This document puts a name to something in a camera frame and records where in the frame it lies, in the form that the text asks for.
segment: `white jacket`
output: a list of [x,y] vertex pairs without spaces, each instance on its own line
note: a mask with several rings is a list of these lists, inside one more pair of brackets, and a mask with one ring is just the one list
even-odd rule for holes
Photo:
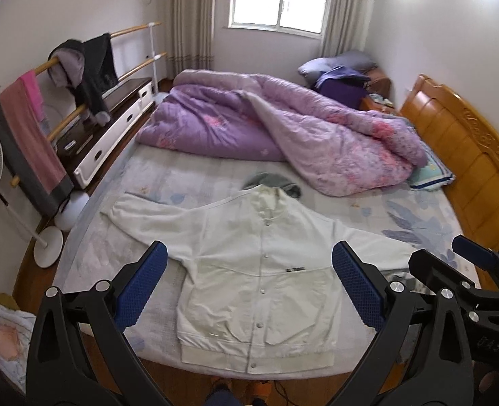
[[196,209],[122,195],[104,210],[145,245],[162,241],[187,269],[178,301],[182,360],[251,374],[332,366],[351,303],[331,263],[349,242],[381,270],[406,268],[414,249],[344,226],[281,189],[258,186]]

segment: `wall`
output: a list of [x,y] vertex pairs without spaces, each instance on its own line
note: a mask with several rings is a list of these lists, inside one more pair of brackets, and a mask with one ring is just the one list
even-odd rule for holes
[[[68,38],[86,40],[163,18],[162,0],[1,0],[0,1],[0,91],[18,76],[45,62],[50,51]],[[157,49],[163,49],[162,27],[156,27]],[[115,65],[122,74],[150,54],[146,31],[113,40]],[[151,67],[136,76],[151,74]],[[46,74],[39,78],[53,125],[74,109],[66,89],[52,86]],[[20,189],[11,189],[4,173],[0,190],[10,204],[35,227],[40,219]],[[0,205],[0,291],[11,293],[29,236]]]
[[297,72],[317,58],[321,40],[279,32],[228,28],[231,0],[216,0],[214,69],[263,73],[304,84]]
[[376,0],[366,50],[392,79],[397,105],[425,73],[499,132],[499,0]]

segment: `mattress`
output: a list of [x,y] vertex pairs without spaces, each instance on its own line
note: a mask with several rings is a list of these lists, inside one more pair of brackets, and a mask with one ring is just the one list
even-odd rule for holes
[[[137,261],[146,250],[146,246],[124,234],[99,213],[105,200],[127,191],[189,209],[229,197],[259,172],[279,173],[294,180],[302,190],[301,203],[316,212],[340,219],[348,226],[425,248],[478,282],[474,266],[451,250],[452,239],[461,229],[442,191],[414,191],[403,184],[333,198],[313,190],[287,163],[194,156],[131,142],[101,181],[69,234],[54,285],[63,292],[88,290],[100,279],[112,279],[124,264]],[[353,370],[375,334],[362,324],[342,331],[336,345],[334,366],[319,370],[267,377],[185,364],[181,361],[176,337],[176,304],[185,275],[186,271],[179,263],[169,260],[137,324],[126,329],[124,334],[139,357],[221,377],[248,380],[315,378]],[[405,278],[406,271],[390,271],[389,275]],[[354,310],[352,304],[344,305]],[[89,326],[82,328],[91,333]]]

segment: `wooden headboard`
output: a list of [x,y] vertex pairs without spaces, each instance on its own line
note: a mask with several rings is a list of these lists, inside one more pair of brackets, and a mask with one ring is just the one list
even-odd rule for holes
[[[466,100],[425,75],[400,114],[456,175],[444,192],[465,236],[499,250],[499,134]],[[496,288],[477,271],[484,289]]]

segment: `jacket sleeve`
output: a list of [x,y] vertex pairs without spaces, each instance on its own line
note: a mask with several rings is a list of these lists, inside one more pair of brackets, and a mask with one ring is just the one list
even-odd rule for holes
[[408,268],[409,258],[417,250],[406,242],[347,227],[339,221],[334,224],[333,236],[334,245],[347,241],[362,262],[373,264],[379,270]]
[[161,241],[169,257],[186,268],[195,257],[205,220],[203,208],[182,209],[131,194],[107,203],[101,212],[116,227],[146,246]]

